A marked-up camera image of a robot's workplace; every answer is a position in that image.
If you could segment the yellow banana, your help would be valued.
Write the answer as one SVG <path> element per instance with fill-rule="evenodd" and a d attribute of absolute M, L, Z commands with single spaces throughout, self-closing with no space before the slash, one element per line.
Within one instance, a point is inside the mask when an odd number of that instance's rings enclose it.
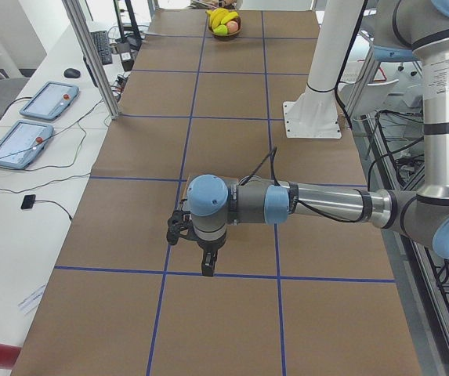
<path fill-rule="evenodd" d="M 225 8 L 218 8 L 207 10 L 206 13 L 208 15 L 208 26 L 211 29 L 215 29 L 221 24 L 222 19 L 229 13 L 229 10 Z"/>
<path fill-rule="evenodd" d="M 221 19 L 221 24 L 227 24 L 230 21 L 237 19 L 238 17 L 239 17 L 238 12 L 236 11 L 229 12 Z"/>

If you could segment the grey square plate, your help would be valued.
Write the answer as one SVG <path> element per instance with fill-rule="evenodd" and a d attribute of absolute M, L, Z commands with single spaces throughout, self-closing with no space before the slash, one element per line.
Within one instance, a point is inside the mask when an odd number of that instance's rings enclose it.
<path fill-rule="evenodd" d="M 190 187 L 190 182 L 191 182 L 192 178 L 193 178 L 193 176 L 191 174 L 189 174 L 187 177 L 186 185 L 185 185 L 184 192 L 183 192 L 184 197 L 187 197 L 187 193 L 188 193 L 188 190 Z"/>

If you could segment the woven fruit basket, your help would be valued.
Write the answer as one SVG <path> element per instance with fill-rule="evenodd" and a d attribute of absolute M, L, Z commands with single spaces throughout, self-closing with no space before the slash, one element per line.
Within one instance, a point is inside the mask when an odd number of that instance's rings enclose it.
<path fill-rule="evenodd" d="M 241 18 L 235 17 L 227 23 L 220 24 L 215 28 L 212 28 L 212 25 L 208 25 L 208 30 L 213 37 L 220 40 L 230 40 L 236 38 L 241 32 Z"/>

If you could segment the small black puck device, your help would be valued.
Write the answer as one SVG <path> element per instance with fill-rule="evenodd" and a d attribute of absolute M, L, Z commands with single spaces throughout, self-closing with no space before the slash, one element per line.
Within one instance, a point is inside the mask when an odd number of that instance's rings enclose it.
<path fill-rule="evenodd" d="M 20 206 L 21 210 L 29 210 L 32 209 L 34 206 L 34 203 L 36 201 L 36 195 L 35 194 L 27 194 L 24 196 L 22 204 Z"/>

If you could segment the near teach pendant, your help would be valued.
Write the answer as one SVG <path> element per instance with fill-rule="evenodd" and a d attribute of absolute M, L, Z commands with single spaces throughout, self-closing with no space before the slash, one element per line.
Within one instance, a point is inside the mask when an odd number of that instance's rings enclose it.
<path fill-rule="evenodd" d="M 53 133 L 50 124 L 18 121 L 0 140 L 0 168 L 26 168 L 42 152 Z"/>

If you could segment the teach pendant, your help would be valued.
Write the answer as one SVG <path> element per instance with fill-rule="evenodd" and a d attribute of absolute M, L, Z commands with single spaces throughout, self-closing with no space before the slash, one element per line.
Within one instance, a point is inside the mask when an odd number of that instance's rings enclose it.
<path fill-rule="evenodd" d="M 26 168 L 42 152 L 53 133 L 50 124 L 18 121 L 0 140 L 0 168 Z"/>
<path fill-rule="evenodd" d="M 74 102 L 79 92 L 76 85 L 48 81 L 19 113 L 29 118 L 53 121 Z"/>

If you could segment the far teach pendant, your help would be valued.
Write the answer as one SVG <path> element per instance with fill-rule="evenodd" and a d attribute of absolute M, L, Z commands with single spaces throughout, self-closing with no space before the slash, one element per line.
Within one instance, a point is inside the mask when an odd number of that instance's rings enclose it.
<path fill-rule="evenodd" d="M 76 85 L 48 81 L 19 113 L 29 118 L 53 121 L 74 102 L 79 92 Z"/>

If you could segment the green pear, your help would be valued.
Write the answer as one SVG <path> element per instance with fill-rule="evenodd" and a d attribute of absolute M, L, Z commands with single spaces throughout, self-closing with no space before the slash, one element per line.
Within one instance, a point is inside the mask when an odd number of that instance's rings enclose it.
<path fill-rule="evenodd" d="M 220 24 L 212 30 L 215 35 L 228 35 L 228 28 L 225 24 Z"/>

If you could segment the black computer mouse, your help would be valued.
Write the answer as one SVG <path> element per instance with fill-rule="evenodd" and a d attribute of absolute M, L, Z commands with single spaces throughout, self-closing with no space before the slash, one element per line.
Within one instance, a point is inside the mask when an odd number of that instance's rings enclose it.
<path fill-rule="evenodd" d="M 67 68 L 63 72 L 65 78 L 77 79 L 81 77 L 81 71 L 75 68 Z"/>

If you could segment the red apple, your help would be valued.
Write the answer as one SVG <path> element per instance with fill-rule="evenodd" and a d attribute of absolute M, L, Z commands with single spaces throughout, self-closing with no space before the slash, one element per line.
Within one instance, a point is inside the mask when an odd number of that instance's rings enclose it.
<path fill-rule="evenodd" d="M 239 31 L 239 23 L 235 20 L 231 20 L 228 23 L 226 23 L 226 27 L 228 30 L 228 34 L 233 34 Z"/>

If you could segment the black keyboard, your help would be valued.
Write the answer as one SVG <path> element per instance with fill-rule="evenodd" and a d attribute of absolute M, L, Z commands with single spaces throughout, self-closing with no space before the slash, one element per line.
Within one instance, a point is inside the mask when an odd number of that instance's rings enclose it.
<path fill-rule="evenodd" d="M 113 58 L 107 31 L 92 31 L 90 35 L 102 65 L 112 64 Z"/>

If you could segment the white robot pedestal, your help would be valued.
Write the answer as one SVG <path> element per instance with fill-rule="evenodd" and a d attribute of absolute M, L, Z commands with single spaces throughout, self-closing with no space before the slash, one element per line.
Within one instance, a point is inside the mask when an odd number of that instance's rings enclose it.
<path fill-rule="evenodd" d="M 288 138 L 341 138 L 335 90 L 366 7 L 358 0 L 327 2 L 306 89 L 295 102 L 283 104 Z"/>

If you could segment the aluminium frame post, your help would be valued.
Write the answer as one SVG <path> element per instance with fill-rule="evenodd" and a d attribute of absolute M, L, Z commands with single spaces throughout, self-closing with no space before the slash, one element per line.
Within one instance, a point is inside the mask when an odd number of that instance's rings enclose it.
<path fill-rule="evenodd" d="M 103 69 L 98 52 L 92 41 L 92 36 L 81 5 L 77 0 L 63 0 L 62 3 L 67 12 L 67 17 L 71 22 L 71 26 L 73 27 L 78 44 L 84 54 L 85 65 L 90 68 L 91 76 L 96 83 L 96 87 L 99 89 L 111 119 L 114 120 L 120 114 L 118 103 L 112 93 L 105 70 Z"/>

